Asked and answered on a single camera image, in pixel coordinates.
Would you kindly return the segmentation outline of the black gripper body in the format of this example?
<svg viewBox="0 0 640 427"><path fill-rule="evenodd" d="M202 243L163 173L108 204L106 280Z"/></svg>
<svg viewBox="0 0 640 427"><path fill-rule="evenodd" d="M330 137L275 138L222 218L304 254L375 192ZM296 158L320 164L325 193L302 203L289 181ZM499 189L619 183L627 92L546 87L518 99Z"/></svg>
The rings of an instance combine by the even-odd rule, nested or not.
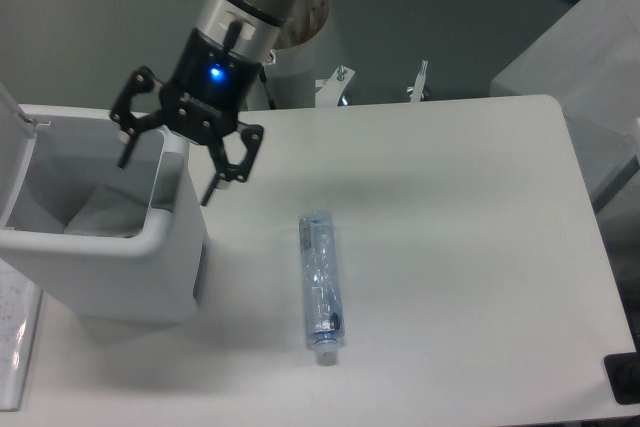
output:
<svg viewBox="0 0 640 427"><path fill-rule="evenodd" d="M259 64L197 29L191 31L171 78L160 89L164 124L199 145L233 133Z"/></svg>

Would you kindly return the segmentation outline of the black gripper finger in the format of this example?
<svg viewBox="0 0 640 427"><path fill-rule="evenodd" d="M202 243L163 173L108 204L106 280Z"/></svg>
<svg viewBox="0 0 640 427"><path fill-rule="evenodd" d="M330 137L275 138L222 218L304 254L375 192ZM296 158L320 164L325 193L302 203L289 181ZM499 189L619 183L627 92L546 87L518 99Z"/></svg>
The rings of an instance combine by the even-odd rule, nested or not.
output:
<svg viewBox="0 0 640 427"><path fill-rule="evenodd" d="M243 146L244 154L240 155L237 147L232 157L229 157L227 151L227 135L220 135L207 123L203 128L203 135L214 167L213 176L200 202L202 206L206 206L216 189L232 182L245 183L249 180L263 141L264 128L258 124L240 122L231 136Z"/></svg>
<svg viewBox="0 0 640 427"><path fill-rule="evenodd" d="M133 110L133 99L142 94L159 91L163 83L147 66L134 70L116 98L109 117L119 126L119 134L124 150L118 161L119 168L125 168L133 154L140 136L165 124L165 114L157 110L151 114L137 117Z"/></svg>

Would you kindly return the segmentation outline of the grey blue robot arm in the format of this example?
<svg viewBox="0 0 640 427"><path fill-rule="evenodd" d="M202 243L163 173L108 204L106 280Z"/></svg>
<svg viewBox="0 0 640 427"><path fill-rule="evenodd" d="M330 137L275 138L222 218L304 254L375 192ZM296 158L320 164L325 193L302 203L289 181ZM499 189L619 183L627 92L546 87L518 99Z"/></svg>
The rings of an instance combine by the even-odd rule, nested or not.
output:
<svg viewBox="0 0 640 427"><path fill-rule="evenodd" d="M167 127L208 148L214 176L201 203L223 182L248 180L264 136L239 112L296 0L205 0L166 82L147 66L131 73L110 118L119 126L127 166L139 137Z"/></svg>

